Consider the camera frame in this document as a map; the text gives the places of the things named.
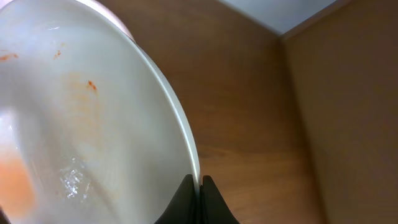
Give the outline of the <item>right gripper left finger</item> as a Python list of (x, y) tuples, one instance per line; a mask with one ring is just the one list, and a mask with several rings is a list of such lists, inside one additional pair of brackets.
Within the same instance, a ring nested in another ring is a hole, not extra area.
[(167, 208), (155, 224), (195, 223), (196, 199), (193, 176), (188, 174), (183, 178)]

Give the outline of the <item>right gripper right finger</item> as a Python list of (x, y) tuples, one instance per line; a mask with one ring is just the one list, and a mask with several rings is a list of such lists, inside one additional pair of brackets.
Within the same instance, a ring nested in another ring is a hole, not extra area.
[(200, 222), (201, 224), (239, 224), (209, 175), (203, 176), (200, 186)]

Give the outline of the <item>white plate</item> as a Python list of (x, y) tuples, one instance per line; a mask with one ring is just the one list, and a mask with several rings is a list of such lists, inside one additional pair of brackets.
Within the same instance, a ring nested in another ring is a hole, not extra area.
[(77, 0), (1, 2), (1, 220), (155, 223), (200, 166), (151, 58)]

